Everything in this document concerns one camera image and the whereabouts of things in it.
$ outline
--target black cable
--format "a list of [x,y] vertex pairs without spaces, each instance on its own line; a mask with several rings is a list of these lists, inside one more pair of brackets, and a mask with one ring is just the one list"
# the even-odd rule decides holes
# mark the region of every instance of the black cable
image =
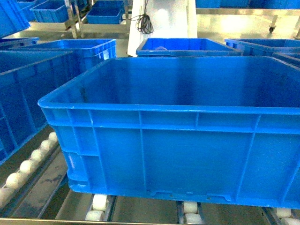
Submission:
[[132,21],[136,21],[136,29],[142,34],[151,34],[154,29],[150,20],[150,17],[147,15],[147,4],[149,0],[145,1],[144,14],[135,16],[131,18]]

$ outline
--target caster wheel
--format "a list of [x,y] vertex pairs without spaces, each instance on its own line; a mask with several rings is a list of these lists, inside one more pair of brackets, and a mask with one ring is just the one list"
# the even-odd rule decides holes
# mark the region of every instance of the caster wheel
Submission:
[[282,225],[300,225],[300,220],[298,219],[282,218],[280,221]]
[[183,213],[197,213],[197,203],[183,202]]
[[273,33],[274,30],[275,30],[275,27],[270,27],[270,28],[269,28],[270,34]]
[[205,224],[199,214],[187,213],[184,215],[185,224]]
[[107,195],[94,195],[93,198],[93,210],[106,211],[108,204]]
[[85,217],[85,220],[88,221],[103,221],[104,219],[104,212],[98,210],[89,211]]
[[291,209],[275,208],[274,211],[280,219],[281,218],[289,218],[292,214]]

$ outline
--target floor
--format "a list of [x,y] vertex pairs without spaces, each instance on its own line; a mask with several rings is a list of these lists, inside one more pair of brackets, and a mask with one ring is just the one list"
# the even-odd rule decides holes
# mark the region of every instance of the floor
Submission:
[[[198,37],[210,38],[220,43],[224,38],[293,38],[300,28],[297,16],[282,16],[278,18],[273,34],[269,33],[272,17],[267,16],[236,16],[236,15],[198,15]],[[71,33],[48,33],[22,31],[12,37],[40,37],[41,42],[72,38]],[[85,38],[115,38],[117,39],[118,57],[127,57],[127,34],[87,34]],[[79,204],[86,204],[89,198],[84,194],[75,194],[69,218],[80,219]],[[208,224],[212,225],[264,225],[262,212],[258,207],[204,204],[204,214]],[[172,201],[125,198],[117,202],[114,221],[144,222],[144,223],[176,223],[176,204]]]

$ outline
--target plastic crate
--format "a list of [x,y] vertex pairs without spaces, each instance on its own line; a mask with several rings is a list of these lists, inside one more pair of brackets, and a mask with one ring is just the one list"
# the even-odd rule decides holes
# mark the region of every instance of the plastic crate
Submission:
[[67,7],[64,1],[49,0],[31,9],[37,22],[63,23],[68,20]]
[[196,0],[196,8],[220,8],[221,0]]
[[300,68],[106,60],[39,100],[76,192],[300,209]]
[[266,0],[264,2],[264,8],[274,9],[299,9],[299,0]]
[[244,55],[272,56],[273,53],[300,52],[300,41],[290,39],[225,39],[228,46]]
[[30,11],[30,9],[35,6],[34,2],[18,2],[18,5],[28,21],[35,20],[33,12]]
[[38,43],[38,37],[29,38],[3,38],[0,39],[0,49],[17,48],[21,46],[36,45]]
[[93,8],[124,8],[124,2],[122,0],[98,0]]
[[38,100],[74,78],[72,52],[0,51],[0,165],[47,124]]
[[221,0],[222,8],[247,8],[249,0]]
[[299,53],[273,53],[273,57],[285,61],[294,66],[300,67],[300,52]]
[[58,40],[39,45],[22,47],[19,49],[34,50],[71,50],[76,55],[76,66],[83,73],[98,63],[116,57],[115,39],[85,39],[85,40]]
[[241,51],[205,38],[148,38],[136,50],[138,56],[231,56]]
[[123,10],[120,8],[92,8],[87,14],[88,23],[92,24],[120,24]]
[[0,38],[29,28],[30,25],[14,0],[0,0]]

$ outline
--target crate rim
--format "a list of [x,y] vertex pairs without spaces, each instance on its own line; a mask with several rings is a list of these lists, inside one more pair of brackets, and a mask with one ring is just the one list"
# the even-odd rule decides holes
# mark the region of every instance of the crate rim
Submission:
[[[186,38],[171,38],[171,37],[169,37],[169,38],[159,38],[159,37],[150,37],[150,38],[147,38],[147,39],[145,39],[145,40],[143,40],[142,41],[142,43],[138,46],[138,48],[136,49],[137,51],[141,51],[141,52],[143,52],[143,51],[147,51],[147,52],[165,52],[166,50],[161,50],[161,49],[158,49],[158,50],[154,50],[154,49],[152,49],[152,50],[146,50],[146,49],[143,49],[143,46],[146,44],[146,42],[148,41],[148,39],[177,39],[177,40],[180,40],[180,39],[186,39]],[[210,38],[205,38],[206,40],[209,40],[209,41],[212,41],[212,42],[215,42],[215,43],[217,43],[217,44],[219,44],[219,45],[222,45],[222,46],[224,46],[224,47],[226,47],[226,48],[229,48],[230,50],[233,50],[233,51],[235,51],[235,52],[238,52],[238,53],[241,53],[242,51],[241,50],[239,50],[239,49],[236,49],[236,48],[232,48],[232,47],[230,47],[230,46],[227,46],[227,45],[225,45],[225,44],[223,44],[223,43],[220,43],[220,42],[216,42],[216,41],[214,41],[214,40],[211,40]],[[173,51],[176,51],[176,52],[194,52],[194,51],[202,51],[202,50],[168,50],[167,49],[167,51],[170,51],[170,52],[173,52]],[[207,52],[227,52],[226,50],[205,50],[205,51],[207,51]]]
[[[65,49],[66,51],[74,51],[74,50],[88,50],[88,49],[97,49],[101,46],[104,46],[106,44],[110,44],[111,42],[116,42],[116,39],[111,39],[111,38],[108,38],[108,39],[81,39],[81,40],[84,40],[84,41],[99,41],[99,40],[107,40],[107,42],[105,43],[102,43],[102,44],[98,44],[94,47],[91,47],[91,48],[68,48],[68,49]],[[51,42],[46,42],[45,44],[49,44],[49,43],[55,43],[55,42],[60,42],[60,41],[72,41],[72,42],[76,42],[78,40],[75,40],[75,39],[62,39],[62,40],[55,40],[55,41],[51,41]],[[19,49],[27,49],[26,48],[27,46],[22,46],[20,47]],[[53,51],[61,51],[61,50],[64,50],[64,49],[61,49],[61,48],[32,48],[31,51],[35,51],[35,50],[42,50],[42,51],[51,51],[50,49],[53,49]]]
[[[5,51],[5,50],[1,50],[1,51],[0,51],[0,53],[10,53],[10,52],[17,52],[17,53],[22,54],[22,53],[26,53],[26,52],[32,53],[32,52],[34,52],[34,50],[18,51],[17,49],[9,49],[9,50],[7,50],[7,51]],[[14,69],[11,69],[11,70],[7,70],[7,71],[5,71],[5,72],[0,73],[0,76],[6,75],[6,74],[11,73],[11,72],[14,72],[14,71],[17,71],[17,70],[19,70],[19,69],[27,68],[28,66],[34,66],[34,65],[39,64],[39,63],[41,63],[41,62],[53,60],[53,59],[55,59],[55,58],[57,58],[57,57],[60,57],[60,56],[64,56],[64,55],[68,55],[68,54],[70,54],[70,53],[73,53],[73,51],[47,51],[47,50],[44,51],[44,52],[47,52],[47,53],[53,53],[53,52],[55,52],[55,53],[60,53],[60,54],[57,54],[56,56],[53,56],[53,57],[50,57],[50,58],[47,58],[47,59],[43,59],[43,60],[40,60],[40,61],[31,63],[31,64],[27,64],[27,65],[22,66],[22,67],[18,67],[18,68],[14,68]]]
[[289,59],[293,59],[293,60],[300,61],[300,59],[291,56],[291,55],[300,55],[300,51],[299,51],[299,52],[288,52],[288,53],[274,52],[274,53],[272,54],[272,56],[273,56],[273,55],[280,55],[280,56],[283,56],[283,57],[286,57],[286,58],[289,58]]
[[[263,48],[272,48],[272,49],[288,48],[288,49],[299,49],[299,51],[300,51],[300,46],[299,47],[271,47],[271,46],[267,46],[267,45],[260,45],[260,44],[250,43],[247,41],[241,41],[238,38],[227,38],[227,39],[225,39],[225,42],[227,42],[229,40],[234,40],[234,41],[241,42],[242,44],[245,43],[247,45],[254,45],[254,46],[263,47]],[[251,40],[262,40],[262,38],[251,38]],[[300,40],[292,40],[292,39],[284,39],[284,38],[283,39],[264,39],[264,40],[291,40],[291,41],[299,41],[299,44],[300,44]]]
[[59,7],[59,8],[57,8],[57,9],[35,9],[36,7],[38,7],[38,6],[40,6],[40,5],[43,5],[43,4],[45,4],[46,2],[49,2],[49,1],[53,1],[53,0],[47,0],[47,1],[44,1],[44,2],[42,2],[42,3],[38,4],[38,5],[36,5],[35,7],[32,7],[30,10],[38,10],[38,11],[57,11],[57,10],[62,9],[63,7],[65,7],[65,5],[63,5],[63,6]]
[[[299,67],[286,63],[282,60],[276,59],[270,56],[217,56],[217,58],[224,57],[243,57],[243,58],[268,58],[270,60],[278,61],[289,67],[292,67],[300,71]],[[176,59],[176,57],[166,57],[167,59]],[[97,66],[94,66],[90,70],[75,77],[64,85],[60,86],[56,90],[53,90],[49,94],[45,95],[38,101],[38,105],[44,109],[69,109],[69,110],[106,110],[106,111],[156,111],[156,112],[195,112],[195,113],[234,113],[234,114],[279,114],[279,115],[299,115],[300,108],[295,107],[254,107],[254,106],[207,106],[207,105],[142,105],[142,104],[102,104],[102,103],[55,103],[51,100],[62,92],[65,91],[66,86],[76,85],[77,82],[82,81],[90,73],[97,71],[101,66],[108,64],[112,60],[123,60],[128,58],[115,58],[108,59]],[[152,57],[152,59],[162,59],[162,57]]]

